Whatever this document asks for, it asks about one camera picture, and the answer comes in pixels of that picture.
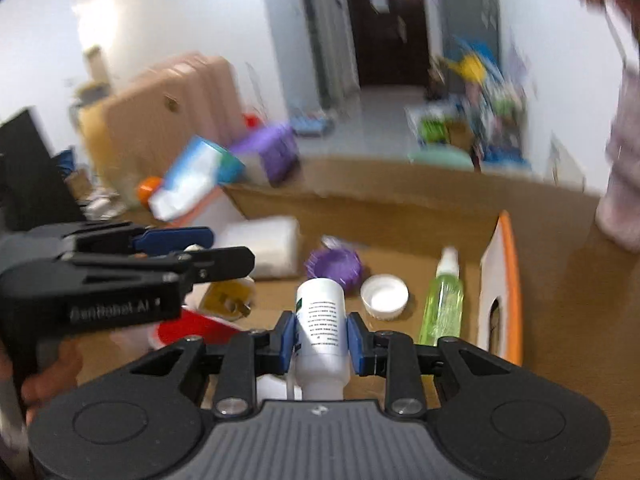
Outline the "person left hand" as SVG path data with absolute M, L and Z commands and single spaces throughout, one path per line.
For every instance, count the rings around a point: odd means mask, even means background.
M 23 382 L 22 399 L 27 408 L 26 425 L 32 422 L 43 405 L 77 386 L 83 365 L 77 341 L 63 340 L 58 347 L 58 359 L 41 373 L 30 376 Z

